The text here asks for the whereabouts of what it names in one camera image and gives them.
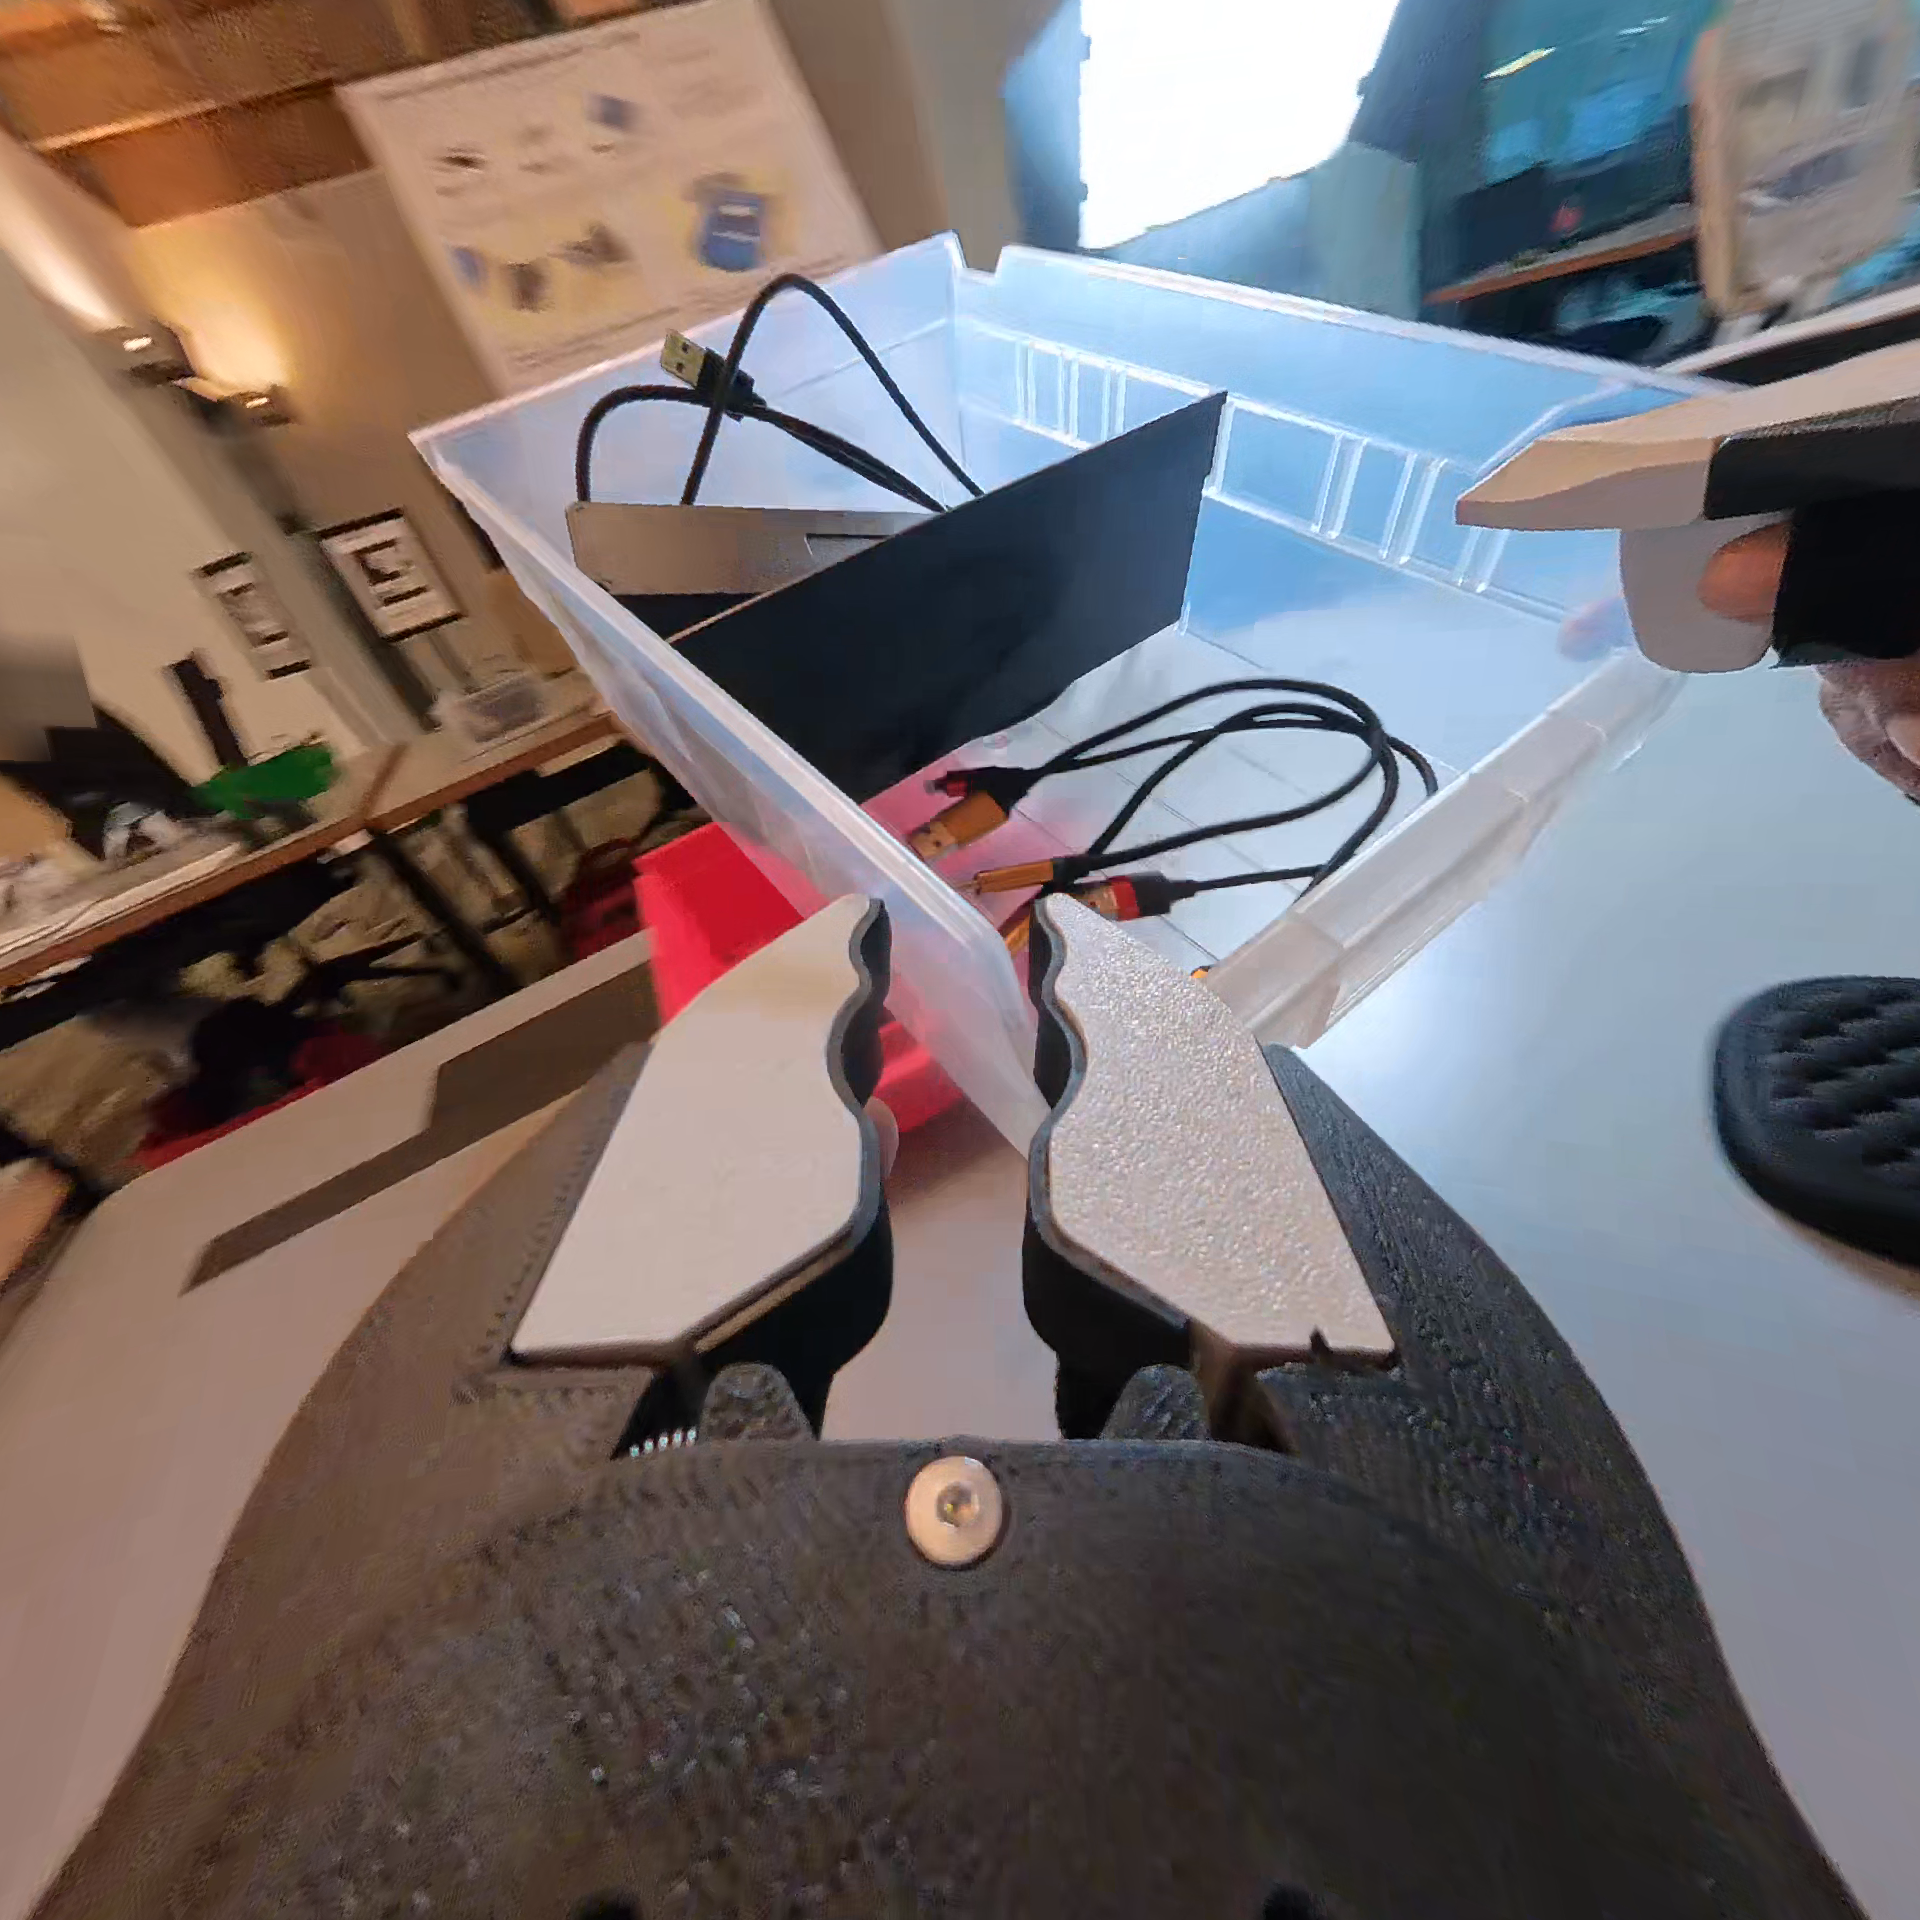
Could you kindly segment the green object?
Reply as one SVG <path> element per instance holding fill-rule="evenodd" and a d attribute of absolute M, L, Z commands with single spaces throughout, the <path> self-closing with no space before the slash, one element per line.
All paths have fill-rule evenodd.
<path fill-rule="evenodd" d="M 266 759 L 225 766 L 193 785 L 196 803 L 241 824 L 313 823 L 313 804 L 338 777 L 338 761 L 328 741 L 313 735 Z"/>

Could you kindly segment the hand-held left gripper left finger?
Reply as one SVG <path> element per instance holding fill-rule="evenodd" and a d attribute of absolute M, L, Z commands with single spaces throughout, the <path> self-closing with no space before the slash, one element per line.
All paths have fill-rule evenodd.
<path fill-rule="evenodd" d="M 831 1395 L 895 1292 L 871 1113 L 890 976 L 883 903 L 842 896 L 660 1025 L 519 1315 L 518 1363 L 764 1363 Z"/>

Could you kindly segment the wooden work table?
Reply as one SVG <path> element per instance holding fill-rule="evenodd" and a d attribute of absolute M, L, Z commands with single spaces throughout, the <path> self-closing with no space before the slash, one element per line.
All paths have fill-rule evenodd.
<path fill-rule="evenodd" d="M 403 879 L 425 913 L 454 940 L 457 952 L 499 991 L 513 982 L 492 949 L 459 921 L 456 909 L 419 876 L 394 837 L 401 827 L 467 803 L 523 771 L 540 771 L 569 753 L 625 741 L 611 711 L 574 711 L 508 743 L 467 751 L 448 733 L 431 733 L 401 748 L 351 761 L 343 780 L 320 798 L 313 824 L 284 835 L 264 848 L 226 854 L 194 854 L 162 864 L 161 876 L 120 883 L 98 900 L 86 900 L 50 919 L 4 929 L 3 982 L 14 987 L 50 969 L 120 943 L 145 927 L 171 921 L 194 905 L 226 896 L 243 884 L 324 854 L 372 852 Z"/>

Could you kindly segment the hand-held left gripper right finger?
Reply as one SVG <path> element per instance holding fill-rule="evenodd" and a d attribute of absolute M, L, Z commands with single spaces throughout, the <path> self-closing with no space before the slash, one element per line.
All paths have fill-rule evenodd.
<path fill-rule="evenodd" d="M 1204 1396 L 1297 1360 L 1384 1371 L 1396 1339 L 1255 1033 L 1068 896 L 1036 903 L 1030 949 L 1024 1309 L 1058 1392 L 1153 1365 Z"/>

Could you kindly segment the red plastic bin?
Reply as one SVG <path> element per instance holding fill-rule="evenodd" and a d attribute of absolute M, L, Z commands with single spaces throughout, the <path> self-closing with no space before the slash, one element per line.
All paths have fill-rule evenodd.
<path fill-rule="evenodd" d="M 641 854 L 635 903 L 651 942 L 660 1024 L 800 923 L 798 907 L 720 823 Z M 954 1111 L 963 1091 L 923 1043 L 888 1016 L 880 1025 L 879 1096 L 900 1134 L 912 1134 Z"/>

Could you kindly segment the wooden document stand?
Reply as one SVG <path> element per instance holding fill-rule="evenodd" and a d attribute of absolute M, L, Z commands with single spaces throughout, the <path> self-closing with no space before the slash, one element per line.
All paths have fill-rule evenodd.
<path fill-rule="evenodd" d="M 1696 264 L 1718 320 L 1830 288 L 1908 227 L 1915 4 L 1718 4 L 1688 94 Z"/>

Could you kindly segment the clear plastic bin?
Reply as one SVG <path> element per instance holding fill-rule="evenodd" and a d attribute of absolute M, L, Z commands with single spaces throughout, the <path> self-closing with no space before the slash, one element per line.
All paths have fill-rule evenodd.
<path fill-rule="evenodd" d="M 1038 764 L 1210 683 L 1313 681 L 1370 703 L 1430 759 L 1435 798 L 1408 780 L 1379 838 L 1304 905 L 1280 879 L 1137 926 L 1180 971 L 1211 969 L 1259 1038 L 1310 1043 L 1483 899 L 1678 691 L 1606 625 L 1572 651 L 1582 614 L 1620 613 L 1611 535 L 1458 526 L 1457 500 L 1544 431 L 1694 380 L 1096 256 L 1009 247 L 975 272 L 950 235 L 835 276 L 833 297 L 986 493 L 1227 393 L 1175 623 L 873 800 L 851 803 L 681 661 L 673 637 L 695 625 L 658 625 L 572 557 L 580 424 L 660 376 L 657 344 L 433 422 L 417 449 L 622 725 L 802 913 L 884 903 L 895 1020 L 1016 1144 L 1041 1123 L 1033 1005 L 963 878 L 1084 848 L 1154 759 L 1048 780 L 1007 827 L 923 861 L 905 837 L 942 804 L 928 781 L 947 766 Z M 593 500 L 679 504 L 698 439 L 681 403 L 620 411 L 598 435 Z"/>

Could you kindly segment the black bin divider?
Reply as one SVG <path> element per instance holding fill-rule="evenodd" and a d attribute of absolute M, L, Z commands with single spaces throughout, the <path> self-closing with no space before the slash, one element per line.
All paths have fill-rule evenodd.
<path fill-rule="evenodd" d="M 1226 407 L 1193 400 L 673 647 L 851 803 L 873 800 L 1175 623 Z"/>

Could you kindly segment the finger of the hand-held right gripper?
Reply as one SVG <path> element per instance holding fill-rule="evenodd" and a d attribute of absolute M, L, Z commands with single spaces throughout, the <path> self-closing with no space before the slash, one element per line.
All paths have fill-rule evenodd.
<path fill-rule="evenodd" d="M 1918 343 L 1554 430 L 1457 503 L 1503 533 L 1656 533 L 1918 488 Z"/>

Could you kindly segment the framed wall picture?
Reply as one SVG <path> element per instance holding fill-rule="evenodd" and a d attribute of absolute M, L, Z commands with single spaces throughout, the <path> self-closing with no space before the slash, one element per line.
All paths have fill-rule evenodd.
<path fill-rule="evenodd" d="M 316 542 L 379 640 L 401 644 L 465 616 L 407 512 L 342 518 L 318 527 Z"/>
<path fill-rule="evenodd" d="M 313 670 L 313 655 L 292 614 L 250 552 L 232 552 L 196 567 L 196 580 L 209 603 L 223 613 L 243 643 L 260 679 L 288 681 Z"/>

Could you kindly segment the grey usb hub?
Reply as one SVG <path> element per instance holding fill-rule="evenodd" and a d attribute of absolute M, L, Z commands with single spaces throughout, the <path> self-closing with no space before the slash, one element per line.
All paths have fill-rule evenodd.
<path fill-rule="evenodd" d="M 576 567 L 614 596 L 753 599 L 921 527 L 926 512 L 574 500 Z"/>

